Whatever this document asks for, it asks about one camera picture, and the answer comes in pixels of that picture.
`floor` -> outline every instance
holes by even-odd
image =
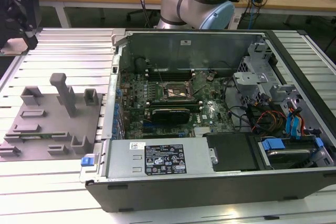
[[[142,28],[145,25],[143,14],[134,14],[131,21],[126,21],[126,14],[130,9],[105,9],[106,18],[99,18],[99,10],[96,8],[66,8],[72,27],[129,27]],[[41,7],[41,27],[60,27],[55,9]],[[159,22],[159,15],[151,19],[153,25]],[[308,35],[324,50],[331,39],[336,35],[336,26],[331,24],[332,17],[313,17],[310,24],[306,24],[306,16],[293,16],[289,25],[285,25],[285,15],[260,14],[253,24],[253,29],[269,30],[305,30]],[[238,29],[247,29],[250,17],[245,17]],[[329,47],[327,55],[336,62],[336,41]],[[11,60],[1,58],[0,78],[9,66]]]

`metal workbench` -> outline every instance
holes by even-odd
[[[37,48],[16,57],[0,82],[0,142],[22,104],[19,96],[24,86],[56,93],[49,83],[53,72],[64,72],[67,85],[75,92],[90,87],[106,94],[113,58],[112,31],[44,29]],[[275,33],[335,114],[336,71],[329,59],[308,36],[295,31]],[[279,70],[286,79],[284,69]],[[100,145],[104,114],[103,104],[95,148]],[[110,214],[79,182],[80,168],[80,160],[1,162],[0,223],[336,223],[336,186],[303,200]],[[264,216],[280,219],[265,220]]]

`power supply label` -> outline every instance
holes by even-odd
[[[147,175],[187,173],[183,145],[145,146],[145,173]]]

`open computer chassis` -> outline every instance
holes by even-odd
[[[336,118],[290,42],[134,29],[112,41],[102,149],[81,171],[105,211],[299,199],[336,183]]]

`blue latch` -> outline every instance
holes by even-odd
[[[83,166],[83,167],[93,166],[93,165],[95,165],[95,159],[94,159],[94,157],[82,157],[80,165]]]
[[[262,141],[264,150],[285,149],[285,145],[280,138],[268,138]]]
[[[321,138],[319,137],[315,138],[315,142],[319,148],[324,147],[324,144]]]

